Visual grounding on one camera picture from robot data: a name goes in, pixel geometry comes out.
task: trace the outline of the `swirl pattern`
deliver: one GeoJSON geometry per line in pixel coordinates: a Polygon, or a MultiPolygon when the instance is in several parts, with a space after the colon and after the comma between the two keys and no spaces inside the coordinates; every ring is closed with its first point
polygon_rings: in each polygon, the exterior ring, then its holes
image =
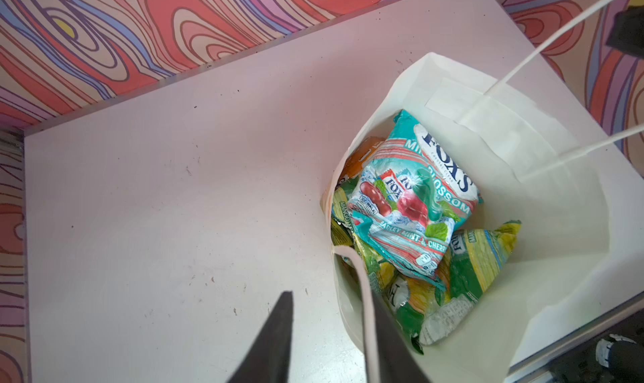
{"type": "MultiPolygon", "coordinates": [[[[25,128],[382,0],[0,0],[0,125],[25,128]]],[[[597,0],[499,0],[534,43],[597,0]]],[[[644,63],[604,45],[616,0],[543,55],[611,134],[644,121],[644,63]]],[[[644,174],[644,137],[618,147],[644,174]]],[[[0,381],[26,381],[22,162],[0,151],[0,381]]]]}

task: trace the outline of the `white paper bag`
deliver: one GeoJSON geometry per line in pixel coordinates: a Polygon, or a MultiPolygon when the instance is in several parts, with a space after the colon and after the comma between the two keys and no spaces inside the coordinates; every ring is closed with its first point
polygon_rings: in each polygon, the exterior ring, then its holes
{"type": "MultiPolygon", "coordinates": [[[[447,339],[416,360],[434,383],[503,381],[530,318],[572,292],[608,253],[608,208],[585,157],[531,176],[575,148],[575,138],[519,91],[430,53],[391,87],[338,163],[323,198],[328,225],[335,182],[350,153],[368,136],[384,136],[400,109],[411,113],[479,187],[484,204],[465,228],[523,222],[508,263],[471,314],[447,339]]],[[[363,345],[359,287],[334,256],[342,320],[363,345]]]]}

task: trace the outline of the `white tabletop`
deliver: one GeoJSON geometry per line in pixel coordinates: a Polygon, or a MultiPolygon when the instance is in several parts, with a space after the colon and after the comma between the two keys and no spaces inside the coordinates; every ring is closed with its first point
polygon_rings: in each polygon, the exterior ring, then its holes
{"type": "MultiPolygon", "coordinates": [[[[425,53],[499,78],[531,48],[495,0],[401,0],[28,136],[33,381],[225,381],[283,290],[290,381],[364,381],[318,204],[331,171],[425,53]]],[[[602,136],[540,57],[511,83],[581,142],[602,136]]],[[[592,158],[610,258],[532,320],[516,361],[644,288],[621,237],[641,230],[641,178],[613,147],[592,158]]]]}

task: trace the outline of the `white table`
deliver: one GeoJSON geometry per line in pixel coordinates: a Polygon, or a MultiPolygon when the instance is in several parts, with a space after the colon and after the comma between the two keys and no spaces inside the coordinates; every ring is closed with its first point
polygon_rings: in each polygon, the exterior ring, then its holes
{"type": "MultiPolygon", "coordinates": [[[[282,290],[290,381],[364,381],[318,205],[331,171],[425,53],[499,78],[531,48],[495,0],[403,0],[28,136],[33,381],[225,381],[282,290]]],[[[601,138],[540,57],[511,83],[581,142],[601,138]]],[[[531,321],[515,361],[644,288],[622,236],[641,228],[641,178],[613,147],[592,159],[611,255],[531,321]]]]}

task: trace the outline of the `teal candy bag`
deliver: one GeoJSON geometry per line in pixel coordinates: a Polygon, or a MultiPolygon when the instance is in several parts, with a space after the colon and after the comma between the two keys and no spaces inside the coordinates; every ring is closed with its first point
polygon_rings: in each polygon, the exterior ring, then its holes
{"type": "Polygon", "coordinates": [[[354,232],[401,273],[445,290],[436,267],[479,190],[411,114],[394,121],[347,195],[354,232]]]}

